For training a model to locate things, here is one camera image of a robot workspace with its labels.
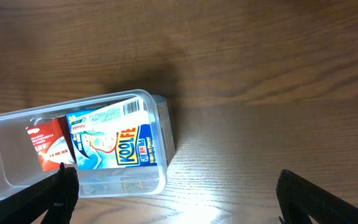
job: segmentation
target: clear plastic bin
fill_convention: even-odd
[[[167,158],[156,100],[144,90],[67,101],[27,110],[0,114],[0,200],[56,173],[43,172],[25,128],[52,118],[112,101],[140,96],[149,112],[157,166],[119,169],[78,170],[80,198],[157,194],[167,181]]]

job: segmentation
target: red packet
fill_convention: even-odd
[[[73,164],[73,156],[67,146],[57,119],[26,128],[44,172],[59,169],[60,163]]]

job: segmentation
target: red box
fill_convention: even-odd
[[[26,128],[44,172],[59,169],[60,163],[73,164],[58,119]]]

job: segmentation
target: wooden table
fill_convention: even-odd
[[[72,223],[277,223],[282,169],[358,206],[358,1],[0,0],[0,113],[134,88],[170,102],[167,187]]]

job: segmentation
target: black object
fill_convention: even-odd
[[[286,224],[358,223],[358,208],[305,180],[289,170],[282,170],[276,188]]]
[[[41,223],[69,223],[78,200],[76,170],[65,168],[0,201],[0,223],[32,223],[46,210]]]

